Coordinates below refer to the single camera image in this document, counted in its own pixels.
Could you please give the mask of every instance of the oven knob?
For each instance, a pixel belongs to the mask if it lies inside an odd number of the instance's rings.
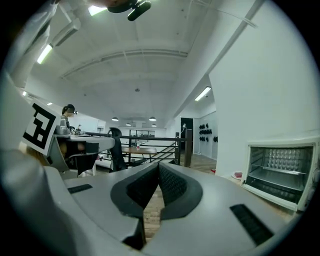
[[[316,189],[314,187],[310,188],[310,191],[308,193],[308,197],[307,200],[310,201],[312,199],[312,197],[314,196]]]
[[[313,173],[312,181],[313,181],[314,183],[317,183],[317,182],[319,182],[319,180],[320,180],[320,170],[319,170],[319,169],[316,169],[316,170],[314,171],[314,173]]]

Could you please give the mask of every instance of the air conditioning unit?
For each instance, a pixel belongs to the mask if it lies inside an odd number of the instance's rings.
[[[64,41],[71,37],[75,32],[77,32],[81,27],[81,22],[78,18],[71,21],[67,26],[65,26],[52,40],[52,45],[54,47],[60,46]]]

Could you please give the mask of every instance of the ponytail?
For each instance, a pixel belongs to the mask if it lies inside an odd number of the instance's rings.
[[[62,109],[62,115],[67,111],[68,107],[67,106],[64,106],[63,109]]]

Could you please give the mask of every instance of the table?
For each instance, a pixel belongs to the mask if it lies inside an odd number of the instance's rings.
[[[129,155],[129,163],[131,162],[131,154],[136,154],[136,155],[149,155],[150,163],[151,163],[151,155],[157,155],[158,152],[155,148],[149,148],[149,147],[141,147],[141,148],[136,148],[136,147],[122,147],[122,152],[126,153]]]

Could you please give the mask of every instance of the black railing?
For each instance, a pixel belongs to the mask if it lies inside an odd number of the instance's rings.
[[[100,137],[110,137],[109,134],[105,133],[95,133],[95,132],[85,132],[86,135],[89,136],[100,136]],[[159,137],[137,137],[137,136],[121,136],[120,139],[127,139],[129,140],[129,143],[121,143],[121,145],[128,146],[129,148],[132,147],[132,140],[139,140],[139,141],[167,141],[167,142],[173,142],[174,145],[140,145],[140,147],[162,147],[165,148],[174,148],[174,152],[172,151],[160,151],[157,152],[156,155],[153,157],[150,157],[151,160],[173,160],[176,165],[181,165],[180,160],[181,160],[181,142],[185,142],[185,149],[184,149],[184,166],[185,167],[190,167],[191,166],[191,156],[192,156],[192,130],[187,129],[185,133],[185,138],[179,138],[179,132],[175,133],[175,138],[159,138]],[[170,154],[173,155],[174,157],[172,158],[167,158],[167,157],[155,157],[159,154],[165,155],[165,154]],[[128,161],[131,162],[131,153],[128,153]],[[134,157],[135,159],[146,159],[145,157]]]

